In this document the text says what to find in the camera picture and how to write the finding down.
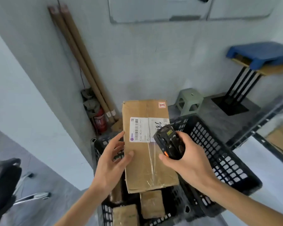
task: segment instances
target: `black plastic crate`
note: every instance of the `black plastic crate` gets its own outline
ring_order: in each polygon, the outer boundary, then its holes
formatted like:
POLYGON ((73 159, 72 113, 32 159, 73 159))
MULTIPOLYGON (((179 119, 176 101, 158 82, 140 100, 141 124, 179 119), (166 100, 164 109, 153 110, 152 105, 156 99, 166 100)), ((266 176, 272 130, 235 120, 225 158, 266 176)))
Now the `black plastic crate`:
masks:
MULTIPOLYGON (((100 156, 102 155, 105 147, 107 146, 110 139, 116 136, 117 133, 110 133, 108 135, 103 135, 98 139, 92 140, 92 149, 95 151, 96 163, 98 162, 100 156)), ((119 153, 116 158, 122 158, 124 156, 123 151, 119 153)), ((187 221, 192 221, 199 218, 200 216, 194 210, 193 205, 190 204, 187 199, 184 190, 179 186, 170 186, 161 189, 163 203, 166 211, 166 215, 163 218, 156 219, 143 219, 141 215, 140 206, 140 196, 139 193, 129 194, 127 191, 125 183, 125 173, 122 175, 122 197, 123 202, 120 204, 114 204, 107 198, 102 202, 102 213, 103 213, 103 223, 104 226, 113 225, 113 208, 124 205, 136 204, 139 213, 140 225, 143 226, 155 226, 160 223, 164 223, 164 226, 173 226, 174 223, 178 223, 185 219, 187 221)))
MULTIPOLYGON (((170 121, 175 130, 190 135, 192 140, 204 148, 216 177, 245 195, 250 195, 262 187, 260 179, 226 147, 197 116, 184 116, 170 121)), ((225 209, 199 192, 183 179, 180 184, 197 216, 215 217, 225 209)))

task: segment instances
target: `hand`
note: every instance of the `hand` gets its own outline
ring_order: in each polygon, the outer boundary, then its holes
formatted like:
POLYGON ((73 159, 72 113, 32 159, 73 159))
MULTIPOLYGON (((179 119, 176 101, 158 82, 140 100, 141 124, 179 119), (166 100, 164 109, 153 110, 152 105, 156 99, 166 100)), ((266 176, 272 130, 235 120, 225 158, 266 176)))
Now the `hand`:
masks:
POLYGON ((191 186, 206 193, 219 179, 216 178, 212 167, 205 155, 204 149, 190 138, 186 133, 176 131, 186 146, 185 153, 180 160, 173 160, 160 154, 163 164, 172 168, 191 186))
POLYGON ((100 189, 104 199, 117 185, 125 167, 131 162, 134 155, 134 152, 131 151, 124 158, 113 161, 114 156, 124 149, 124 142, 119 141, 123 136, 124 131, 110 140, 97 164, 97 170, 91 186, 100 189))

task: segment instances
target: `red fire extinguisher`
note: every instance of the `red fire extinguisher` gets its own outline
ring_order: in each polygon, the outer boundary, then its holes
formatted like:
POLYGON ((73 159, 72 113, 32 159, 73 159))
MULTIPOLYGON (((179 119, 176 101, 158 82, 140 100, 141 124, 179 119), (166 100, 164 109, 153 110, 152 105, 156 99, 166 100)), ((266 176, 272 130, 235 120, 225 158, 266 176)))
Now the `red fire extinguisher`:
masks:
POLYGON ((107 130, 107 124, 104 114, 104 110, 101 107, 99 112, 94 116, 95 126, 100 133, 104 133, 107 130))

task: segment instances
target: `handheld barcode scanner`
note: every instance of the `handheld barcode scanner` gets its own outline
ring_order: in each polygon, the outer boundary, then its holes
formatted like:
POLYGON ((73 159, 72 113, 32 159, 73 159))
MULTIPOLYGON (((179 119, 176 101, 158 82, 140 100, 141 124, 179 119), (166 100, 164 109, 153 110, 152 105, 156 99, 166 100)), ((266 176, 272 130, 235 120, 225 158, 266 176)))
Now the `handheld barcode scanner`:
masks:
POLYGON ((153 138, 166 156, 175 160, 182 158, 185 145, 170 124, 157 130, 153 138))

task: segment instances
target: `green plastic stool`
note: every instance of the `green plastic stool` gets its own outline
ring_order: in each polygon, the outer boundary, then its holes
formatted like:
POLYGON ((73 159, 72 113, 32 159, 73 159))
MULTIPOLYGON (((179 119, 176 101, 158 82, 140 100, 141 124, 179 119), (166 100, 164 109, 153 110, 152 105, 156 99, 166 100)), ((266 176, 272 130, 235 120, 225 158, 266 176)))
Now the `green plastic stool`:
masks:
POLYGON ((203 102, 203 96, 195 89, 183 89, 179 92, 175 105, 180 110, 180 116, 198 113, 203 102))

